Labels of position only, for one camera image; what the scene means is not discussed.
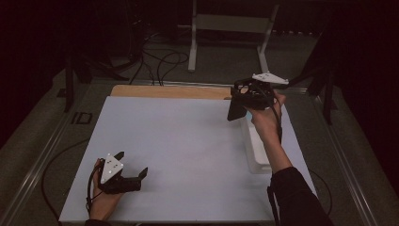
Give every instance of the sleeve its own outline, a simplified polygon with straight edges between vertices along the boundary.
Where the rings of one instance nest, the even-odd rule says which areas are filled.
[[[111,224],[98,219],[88,219],[85,222],[85,226],[111,226]]]
[[[296,168],[291,167],[276,172],[272,176],[270,188],[279,205],[280,226],[333,225]]]

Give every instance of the strap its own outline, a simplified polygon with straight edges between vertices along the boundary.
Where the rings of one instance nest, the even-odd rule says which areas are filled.
[[[267,196],[269,197],[269,202],[272,206],[273,217],[276,222],[276,226],[279,226],[279,213],[277,212],[276,201],[274,199],[274,191],[271,186],[267,187]]]

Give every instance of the white table surface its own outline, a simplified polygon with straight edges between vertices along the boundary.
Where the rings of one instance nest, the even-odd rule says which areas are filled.
[[[148,167],[141,191],[126,193],[110,220],[254,222],[273,220],[266,188],[271,174],[252,174],[230,101],[107,97],[60,221],[88,219],[88,177],[97,158],[125,152],[122,176]],[[314,194],[286,108],[282,145]]]

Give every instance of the white box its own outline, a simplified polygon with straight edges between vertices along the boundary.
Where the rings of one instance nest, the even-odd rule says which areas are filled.
[[[239,119],[241,131],[246,144],[247,161],[252,173],[271,173],[269,159],[264,150],[263,142],[256,132],[255,125],[251,122],[252,115],[248,112],[244,118]]]

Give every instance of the black cable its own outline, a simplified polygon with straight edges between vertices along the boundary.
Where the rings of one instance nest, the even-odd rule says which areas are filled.
[[[254,85],[254,87],[255,87],[257,90],[259,90],[259,91],[261,92],[262,96],[264,96],[264,97],[266,98],[267,104],[268,104],[269,107],[272,109],[273,114],[274,114],[275,117],[276,117],[276,121],[277,121],[277,125],[278,125],[277,133],[278,133],[278,135],[279,135],[279,142],[281,143],[281,140],[282,140],[281,119],[279,118],[279,114],[277,113],[277,111],[276,111],[276,109],[275,109],[275,107],[274,107],[274,103],[271,103],[271,102],[267,99],[266,93],[264,93],[264,91],[263,91],[260,87],[258,87],[258,86],[256,86],[256,85]]]
[[[133,81],[136,79],[136,77],[138,76],[138,73],[141,71],[141,67],[143,67],[143,63],[144,63],[144,56],[141,55],[140,57],[140,66],[138,67],[137,71],[135,72],[135,74],[132,76],[132,78],[129,81],[129,85],[132,85]]]
[[[53,207],[53,205],[50,204],[50,201],[48,200],[47,195],[46,195],[46,193],[45,193],[45,189],[44,189],[44,180],[45,180],[45,176],[46,176],[47,170],[50,168],[50,166],[51,166],[51,164],[54,162],[54,160],[56,160],[58,157],[60,157],[63,153],[65,153],[66,151],[68,151],[68,150],[70,150],[70,149],[72,149],[72,148],[74,148],[74,147],[76,147],[76,146],[79,146],[79,145],[81,145],[81,144],[83,144],[83,143],[86,143],[86,142],[88,142],[89,140],[90,140],[90,138],[87,138],[87,139],[84,139],[84,140],[82,140],[82,141],[79,141],[79,142],[73,144],[72,146],[70,146],[70,147],[68,147],[68,148],[66,148],[66,149],[64,149],[64,150],[62,150],[62,151],[59,152],[58,154],[56,154],[56,156],[54,156],[54,157],[49,161],[49,163],[47,164],[46,168],[45,168],[44,171],[43,171],[43,174],[41,175],[41,183],[40,183],[41,195],[43,196],[44,201],[46,202],[47,206],[50,208],[51,212],[53,213],[53,216],[56,218],[56,221],[57,221],[57,223],[58,223],[59,226],[62,226],[62,223],[61,223],[60,221],[58,221],[59,215],[58,215],[58,213],[56,212],[56,210],[55,210],[55,208]]]
[[[322,182],[323,184],[326,186],[326,189],[328,191],[328,196],[329,196],[329,208],[327,211],[327,215],[329,216],[331,214],[331,210],[332,210],[332,194],[331,194],[331,190],[328,187],[327,182],[323,179],[323,177],[321,177],[319,174],[317,174],[316,172],[314,172],[313,170],[309,169],[308,170],[313,173],[314,175],[316,175]]]
[[[159,74],[159,69],[161,68],[162,63],[163,63],[163,62],[166,62],[166,61],[165,61],[166,58],[168,58],[168,57],[170,57],[170,56],[173,56],[173,55],[175,55],[175,53],[171,53],[171,54],[165,55],[165,56],[161,59],[161,61],[159,62],[158,67],[156,68],[156,75],[157,75],[157,77],[158,77],[158,80],[159,80],[159,83],[160,83],[161,86],[164,86],[164,78],[165,78],[165,76],[166,76],[168,73],[170,73],[173,69],[175,69],[175,68],[179,65],[178,63],[176,63],[176,64],[173,65],[173,67],[172,67],[171,69],[169,69],[166,73],[164,73],[164,75],[161,76],[161,75]]]
[[[147,64],[146,62],[144,62],[144,66],[146,66],[146,68],[147,68],[147,70],[149,71],[149,74],[148,74],[148,76],[149,76],[149,78],[151,79],[151,85],[152,86],[155,86],[155,79],[154,79],[154,75],[153,75],[153,73],[152,73],[152,69],[151,69],[151,66],[149,65],[149,64]]]
[[[91,211],[91,204],[92,204],[92,200],[94,200],[96,197],[98,197],[99,195],[101,195],[100,192],[99,194],[95,195],[93,198],[91,198],[91,181],[93,180],[94,177],[94,173],[96,172],[96,170],[98,170],[100,168],[100,165],[96,166],[93,171],[91,172],[90,176],[88,177],[88,196],[86,197],[86,209],[88,210],[88,214],[90,215],[90,211]]]
[[[161,50],[161,51],[170,51],[171,52],[169,54],[166,54],[162,58],[160,58],[158,56],[154,56],[154,55],[152,55],[152,54],[150,54],[150,53],[148,53],[148,52],[143,50],[144,54],[146,54],[146,55],[148,55],[150,57],[154,57],[154,58],[159,60],[159,63],[158,63],[158,66],[157,66],[157,70],[156,70],[156,76],[157,76],[157,80],[158,80],[158,83],[159,83],[160,86],[164,86],[164,78],[165,78],[165,76],[168,73],[170,73],[172,70],[174,70],[179,64],[183,64],[189,59],[189,56],[187,54],[180,53],[180,52],[177,52],[177,51],[174,51],[174,50],[171,50],[171,49],[147,49],[147,50]],[[177,61],[167,61],[166,60],[168,57],[174,56],[174,55],[178,56],[179,59]],[[160,74],[160,68],[161,68],[161,65],[163,63],[171,64],[171,65],[173,65],[173,67],[171,69],[169,69],[166,73],[161,75]]]

